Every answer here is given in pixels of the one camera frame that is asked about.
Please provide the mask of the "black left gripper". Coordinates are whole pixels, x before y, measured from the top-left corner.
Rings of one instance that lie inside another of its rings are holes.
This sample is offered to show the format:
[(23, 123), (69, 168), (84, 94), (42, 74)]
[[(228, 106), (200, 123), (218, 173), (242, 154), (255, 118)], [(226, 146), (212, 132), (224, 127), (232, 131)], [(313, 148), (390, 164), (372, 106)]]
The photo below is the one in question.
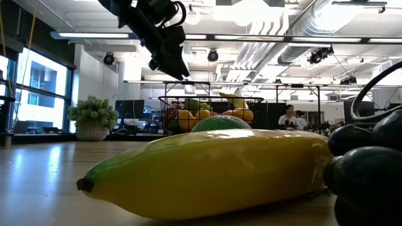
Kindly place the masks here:
[(185, 5), (172, 0), (137, 0), (128, 11), (128, 26), (151, 53), (151, 68), (177, 79), (190, 76), (182, 59)]

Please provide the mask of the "yellow lemon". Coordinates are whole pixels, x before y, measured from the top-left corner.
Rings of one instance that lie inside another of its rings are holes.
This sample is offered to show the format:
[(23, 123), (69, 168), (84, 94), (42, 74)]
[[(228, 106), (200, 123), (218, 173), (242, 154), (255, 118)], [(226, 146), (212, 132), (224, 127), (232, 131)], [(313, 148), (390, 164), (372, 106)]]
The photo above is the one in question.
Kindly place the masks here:
[(211, 116), (211, 112), (209, 110), (206, 109), (200, 109), (197, 111), (196, 115), (195, 115), (195, 119), (196, 120), (203, 120), (206, 119), (208, 117)]

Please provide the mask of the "small yellow banana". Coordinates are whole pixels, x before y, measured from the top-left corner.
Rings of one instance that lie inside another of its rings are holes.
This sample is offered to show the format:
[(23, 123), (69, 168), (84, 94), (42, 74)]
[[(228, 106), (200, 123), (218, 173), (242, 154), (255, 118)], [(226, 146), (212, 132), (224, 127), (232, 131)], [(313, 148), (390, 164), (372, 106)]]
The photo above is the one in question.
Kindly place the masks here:
[(227, 101), (232, 104), (237, 109), (248, 109), (248, 105), (243, 98), (238, 97), (236, 94), (226, 94), (220, 92), (219, 95), (227, 99)]

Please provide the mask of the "large yellow banana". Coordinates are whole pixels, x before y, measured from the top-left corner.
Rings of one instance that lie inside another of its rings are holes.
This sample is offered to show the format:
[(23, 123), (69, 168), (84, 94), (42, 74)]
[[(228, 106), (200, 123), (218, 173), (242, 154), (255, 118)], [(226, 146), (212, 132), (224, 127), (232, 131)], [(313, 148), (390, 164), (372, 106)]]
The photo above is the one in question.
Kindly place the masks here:
[(327, 138), (312, 132), (190, 132), (103, 160), (76, 185), (142, 217), (186, 220), (319, 191), (332, 158)]

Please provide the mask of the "black grape bunch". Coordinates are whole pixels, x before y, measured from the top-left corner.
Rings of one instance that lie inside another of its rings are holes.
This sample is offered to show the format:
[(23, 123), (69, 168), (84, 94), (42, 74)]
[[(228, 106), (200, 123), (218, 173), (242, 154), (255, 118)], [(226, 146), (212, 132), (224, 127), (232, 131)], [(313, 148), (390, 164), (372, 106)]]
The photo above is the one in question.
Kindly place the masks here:
[(402, 110), (371, 131), (347, 125), (329, 137), (334, 159), (323, 172), (337, 196), (339, 226), (402, 226)]

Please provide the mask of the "black computer monitor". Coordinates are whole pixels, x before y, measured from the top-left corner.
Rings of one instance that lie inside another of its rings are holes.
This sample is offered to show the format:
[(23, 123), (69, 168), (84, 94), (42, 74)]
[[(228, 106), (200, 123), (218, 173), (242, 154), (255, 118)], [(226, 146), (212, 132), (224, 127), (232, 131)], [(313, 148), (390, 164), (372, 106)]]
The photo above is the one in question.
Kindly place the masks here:
[[(360, 126), (373, 126), (373, 122), (358, 122), (351, 116), (352, 101), (345, 101), (344, 104), (344, 123), (356, 124)], [(361, 102), (358, 108), (359, 115), (361, 117), (367, 117), (374, 115), (374, 103), (373, 102)]]
[(119, 113), (120, 119), (142, 119), (144, 100), (117, 100), (115, 110)]

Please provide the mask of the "green lime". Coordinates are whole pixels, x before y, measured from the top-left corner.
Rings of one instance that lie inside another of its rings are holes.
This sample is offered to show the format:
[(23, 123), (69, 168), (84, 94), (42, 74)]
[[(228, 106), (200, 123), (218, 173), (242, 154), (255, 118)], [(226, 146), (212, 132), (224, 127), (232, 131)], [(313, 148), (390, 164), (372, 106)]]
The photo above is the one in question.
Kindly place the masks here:
[(222, 129), (250, 129), (244, 120), (234, 116), (211, 116), (199, 121), (191, 132), (214, 131)]

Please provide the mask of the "green potted plant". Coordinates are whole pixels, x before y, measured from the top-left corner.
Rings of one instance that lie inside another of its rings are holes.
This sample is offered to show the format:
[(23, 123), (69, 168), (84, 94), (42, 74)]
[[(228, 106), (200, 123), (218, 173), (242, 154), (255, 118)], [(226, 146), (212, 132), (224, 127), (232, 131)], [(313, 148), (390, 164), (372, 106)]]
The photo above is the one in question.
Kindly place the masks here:
[(75, 135), (79, 141), (103, 141), (117, 124), (118, 116), (108, 99), (92, 95), (68, 109), (68, 119), (75, 122)]

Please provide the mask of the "long ceiling light strip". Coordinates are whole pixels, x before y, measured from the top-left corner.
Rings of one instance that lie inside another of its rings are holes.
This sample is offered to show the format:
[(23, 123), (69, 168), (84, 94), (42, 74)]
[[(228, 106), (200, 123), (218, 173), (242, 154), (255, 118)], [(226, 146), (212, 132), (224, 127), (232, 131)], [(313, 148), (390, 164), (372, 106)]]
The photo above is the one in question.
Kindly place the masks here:
[[(52, 31), (57, 40), (137, 40), (134, 33), (69, 33)], [(343, 45), (402, 45), (397, 37), (344, 37), (344, 36), (290, 36), (290, 35), (232, 35), (187, 34), (187, 41), (238, 41), (270, 43), (329, 43)]]

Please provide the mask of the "person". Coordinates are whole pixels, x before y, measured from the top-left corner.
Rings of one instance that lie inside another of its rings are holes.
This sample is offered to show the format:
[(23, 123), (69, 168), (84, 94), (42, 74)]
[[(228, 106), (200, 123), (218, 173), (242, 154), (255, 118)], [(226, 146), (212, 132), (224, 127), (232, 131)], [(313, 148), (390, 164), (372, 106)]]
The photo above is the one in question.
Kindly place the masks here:
[(287, 105), (285, 107), (285, 114), (278, 120), (280, 129), (286, 129), (289, 131), (301, 131), (303, 129), (301, 124), (297, 121), (297, 118), (293, 115), (293, 112), (293, 105)]
[(301, 126), (301, 129), (306, 129), (308, 127), (308, 123), (305, 118), (304, 112), (297, 110), (296, 111), (296, 120), (299, 123), (299, 125)]

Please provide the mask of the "large window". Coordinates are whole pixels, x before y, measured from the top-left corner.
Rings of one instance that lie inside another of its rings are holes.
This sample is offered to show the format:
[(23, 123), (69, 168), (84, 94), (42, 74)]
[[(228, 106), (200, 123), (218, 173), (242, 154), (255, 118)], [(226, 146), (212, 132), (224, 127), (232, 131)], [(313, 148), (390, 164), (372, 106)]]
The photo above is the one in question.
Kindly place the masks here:
[(72, 70), (33, 50), (0, 50), (0, 96), (12, 97), (6, 130), (38, 134), (44, 128), (66, 131)]

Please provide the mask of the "black metal rig frame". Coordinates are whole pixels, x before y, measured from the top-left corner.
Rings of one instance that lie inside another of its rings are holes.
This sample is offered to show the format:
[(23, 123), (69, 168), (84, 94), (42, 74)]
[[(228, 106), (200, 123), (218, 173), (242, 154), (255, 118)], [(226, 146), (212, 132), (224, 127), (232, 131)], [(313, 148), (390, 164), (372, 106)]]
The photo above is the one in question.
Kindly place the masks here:
[[(278, 104), (279, 103), (279, 95), (280, 92), (279, 90), (287, 90), (287, 89), (292, 89), (292, 90), (305, 90), (308, 89), (310, 92), (317, 97), (317, 105), (318, 105), (318, 124), (321, 125), (323, 122), (323, 117), (321, 114), (321, 86), (319, 84), (304, 84), (304, 83), (247, 83), (247, 82), (199, 82), (199, 81), (187, 81), (187, 80), (182, 80), (182, 81), (165, 81), (163, 82), (165, 85), (165, 95), (158, 97), (158, 99), (161, 101), (161, 106), (166, 107), (169, 105), (167, 102), (168, 98), (171, 99), (196, 99), (198, 98), (199, 100), (201, 99), (206, 99), (208, 102), (211, 102), (212, 99), (220, 99), (222, 101), (223, 97), (218, 97), (218, 96), (211, 96), (211, 86), (221, 86), (221, 87), (229, 87), (229, 88), (241, 88), (241, 87), (246, 87), (246, 86), (254, 86), (254, 87), (262, 87), (266, 88), (267, 90), (274, 90), (275, 91), (275, 101)], [(206, 94), (205, 96), (167, 96), (167, 93), (170, 91), (167, 89), (168, 84), (172, 84), (173, 87), (176, 85), (191, 85), (191, 86), (200, 86), (201, 88), (208, 87), (207, 90), (205, 90)]]

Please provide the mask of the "silver ventilation duct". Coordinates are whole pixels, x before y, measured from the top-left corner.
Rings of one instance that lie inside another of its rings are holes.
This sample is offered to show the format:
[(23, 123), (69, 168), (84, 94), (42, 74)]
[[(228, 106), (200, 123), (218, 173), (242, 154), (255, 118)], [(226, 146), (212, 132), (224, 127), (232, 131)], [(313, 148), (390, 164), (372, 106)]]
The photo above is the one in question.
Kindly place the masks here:
[[(291, 36), (332, 36), (362, 11), (359, 6), (334, 5), (334, 1), (345, 0), (316, 0), (288, 30), (288, 34)], [(309, 48), (305, 46), (277, 43), (270, 49), (264, 62), (289, 65), (308, 50)]]

